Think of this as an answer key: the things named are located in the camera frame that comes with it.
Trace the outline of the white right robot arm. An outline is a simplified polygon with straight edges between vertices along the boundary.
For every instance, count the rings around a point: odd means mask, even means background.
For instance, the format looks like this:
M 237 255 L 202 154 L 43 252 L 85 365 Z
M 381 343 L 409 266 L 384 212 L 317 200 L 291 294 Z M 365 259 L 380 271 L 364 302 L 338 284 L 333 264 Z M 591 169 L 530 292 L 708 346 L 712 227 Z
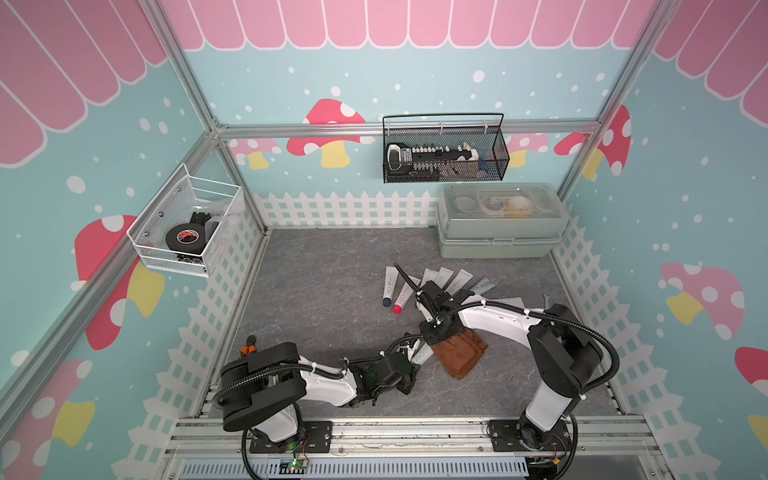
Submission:
M 529 450 L 543 449 L 558 422 L 620 366 L 611 342 L 561 304 L 531 310 L 467 290 L 451 294 L 433 281 L 417 289 L 416 303 L 425 316 L 419 325 L 425 343 L 457 380 L 470 373 L 487 348 L 479 330 L 530 350 L 541 382 L 515 427 L 518 441 Z

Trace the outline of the white R&O tube red scribble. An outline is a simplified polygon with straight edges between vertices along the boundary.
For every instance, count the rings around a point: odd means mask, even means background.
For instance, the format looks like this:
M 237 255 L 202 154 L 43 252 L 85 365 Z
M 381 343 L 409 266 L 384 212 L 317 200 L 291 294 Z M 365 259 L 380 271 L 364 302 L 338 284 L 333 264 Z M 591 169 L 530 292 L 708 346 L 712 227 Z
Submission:
M 451 295 L 459 292 L 473 278 L 468 271 L 461 269 L 447 286 L 447 292 Z

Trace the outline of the white dark cap toothpaste tube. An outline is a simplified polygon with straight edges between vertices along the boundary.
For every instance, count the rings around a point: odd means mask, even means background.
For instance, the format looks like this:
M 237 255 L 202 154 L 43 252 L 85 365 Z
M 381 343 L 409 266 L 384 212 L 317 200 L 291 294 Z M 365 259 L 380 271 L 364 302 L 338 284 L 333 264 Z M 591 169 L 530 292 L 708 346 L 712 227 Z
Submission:
M 385 269 L 385 283 L 382 297 L 382 305 L 390 307 L 394 301 L 394 293 L 399 278 L 399 272 L 394 266 L 387 266 Z

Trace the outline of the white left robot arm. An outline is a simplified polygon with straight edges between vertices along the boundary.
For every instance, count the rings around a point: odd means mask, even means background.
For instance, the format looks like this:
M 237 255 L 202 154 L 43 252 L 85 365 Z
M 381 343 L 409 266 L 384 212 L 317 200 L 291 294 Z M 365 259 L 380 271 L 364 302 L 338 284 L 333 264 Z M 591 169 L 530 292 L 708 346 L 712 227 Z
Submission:
M 302 400 L 346 408 L 375 404 L 391 390 L 408 395 L 417 367 L 400 346 L 416 339 L 406 336 L 372 358 L 344 359 L 339 368 L 308 360 L 292 342 L 261 351 L 248 344 L 222 368 L 212 404 L 222 412 L 226 432 L 256 431 L 276 443 L 292 440 L 305 431 Z

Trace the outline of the white green cap toothpaste tube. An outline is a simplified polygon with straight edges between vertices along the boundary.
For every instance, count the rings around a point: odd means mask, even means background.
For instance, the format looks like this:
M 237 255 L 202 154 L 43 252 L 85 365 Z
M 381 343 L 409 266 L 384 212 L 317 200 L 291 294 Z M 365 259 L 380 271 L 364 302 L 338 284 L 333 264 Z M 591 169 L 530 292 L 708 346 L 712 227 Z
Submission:
M 444 289 L 448 285 L 450 280 L 453 278 L 453 275 L 454 275 L 453 270 L 450 270 L 445 267 L 441 267 L 436 277 L 434 278 L 434 282 L 438 287 L 440 287 L 441 289 Z

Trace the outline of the white R&O purple cap tube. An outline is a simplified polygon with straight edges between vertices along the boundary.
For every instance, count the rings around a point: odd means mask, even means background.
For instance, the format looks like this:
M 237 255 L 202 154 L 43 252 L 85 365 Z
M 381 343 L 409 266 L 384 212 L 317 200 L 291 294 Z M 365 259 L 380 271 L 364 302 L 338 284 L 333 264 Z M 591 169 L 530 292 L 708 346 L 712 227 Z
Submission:
M 422 275 L 420 284 L 424 285 L 424 284 L 426 284 L 429 281 L 434 281 L 436 279 L 437 275 L 438 275 L 437 271 L 431 270 L 429 268 L 426 268 L 424 270 L 423 275 Z

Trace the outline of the white pink cap toothpaste tube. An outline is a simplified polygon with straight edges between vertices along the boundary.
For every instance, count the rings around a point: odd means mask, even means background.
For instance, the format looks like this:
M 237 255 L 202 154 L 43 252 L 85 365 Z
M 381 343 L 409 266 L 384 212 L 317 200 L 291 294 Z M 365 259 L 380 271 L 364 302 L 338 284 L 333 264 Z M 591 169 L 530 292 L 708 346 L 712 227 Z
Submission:
M 399 295 L 395 300 L 395 303 L 392 307 L 392 312 L 395 315 L 400 315 L 405 305 L 410 300 L 413 294 L 414 294 L 414 289 L 410 286 L 408 282 L 405 282 L 402 289 L 400 290 Z

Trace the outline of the brown cloth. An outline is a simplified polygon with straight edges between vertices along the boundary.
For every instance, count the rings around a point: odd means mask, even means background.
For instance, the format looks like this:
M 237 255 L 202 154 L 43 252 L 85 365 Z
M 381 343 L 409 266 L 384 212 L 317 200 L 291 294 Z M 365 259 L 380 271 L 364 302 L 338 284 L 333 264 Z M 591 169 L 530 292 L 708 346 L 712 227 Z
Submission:
M 485 340 L 472 329 L 431 347 L 445 371 L 457 380 L 462 380 L 472 371 L 487 348 Z

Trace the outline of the silver purple Protetix toothpaste tube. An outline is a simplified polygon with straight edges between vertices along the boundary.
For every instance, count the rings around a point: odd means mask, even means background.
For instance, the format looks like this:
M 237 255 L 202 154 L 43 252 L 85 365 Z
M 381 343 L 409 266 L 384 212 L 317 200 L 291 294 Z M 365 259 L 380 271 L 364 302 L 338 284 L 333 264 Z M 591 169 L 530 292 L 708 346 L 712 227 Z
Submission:
M 474 295 L 483 295 L 497 286 L 498 282 L 487 276 L 483 276 L 480 280 L 474 283 L 469 290 Z

